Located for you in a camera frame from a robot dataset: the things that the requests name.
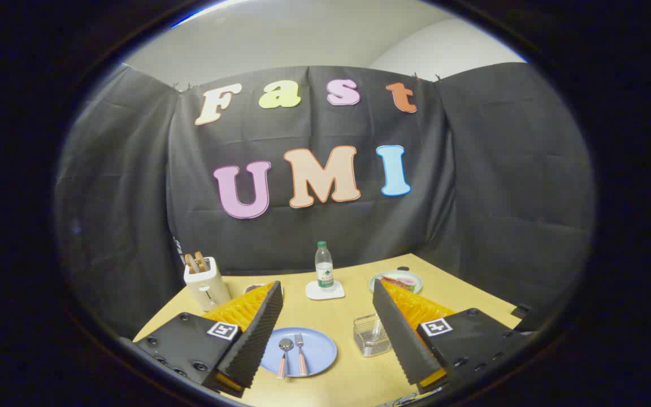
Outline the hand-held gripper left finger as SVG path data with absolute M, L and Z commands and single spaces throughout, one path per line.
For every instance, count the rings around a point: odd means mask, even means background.
M 160 369 L 197 386 L 242 397 L 260 366 L 283 307 L 279 281 L 203 316 L 182 312 L 133 343 Z

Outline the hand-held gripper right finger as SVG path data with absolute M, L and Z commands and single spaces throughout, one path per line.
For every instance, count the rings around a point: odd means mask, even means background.
M 452 313 L 390 282 L 374 284 L 372 302 L 408 383 L 419 392 L 473 388 L 531 340 L 480 309 Z

